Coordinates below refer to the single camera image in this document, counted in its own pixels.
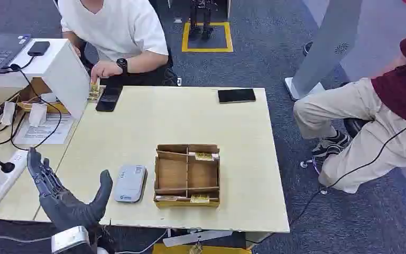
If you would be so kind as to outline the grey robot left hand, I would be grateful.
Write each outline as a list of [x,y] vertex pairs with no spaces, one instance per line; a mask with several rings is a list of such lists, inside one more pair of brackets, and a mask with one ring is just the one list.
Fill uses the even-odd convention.
[[84,226],[89,230],[99,226],[113,188],[108,170],[100,173],[100,187],[92,202],[86,204],[63,186],[50,167],[49,159],[43,159],[34,147],[27,153],[27,168],[39,192],[41,207],[57,229]]

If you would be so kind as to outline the person's left hand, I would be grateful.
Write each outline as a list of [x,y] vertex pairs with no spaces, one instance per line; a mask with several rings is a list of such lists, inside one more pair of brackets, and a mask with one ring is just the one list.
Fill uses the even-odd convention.
[[115,75],[120,75],[123,72],[122,68],[116,62],[100,60],[91,69],[90,81],[94,84],[98,78],[107,78]]

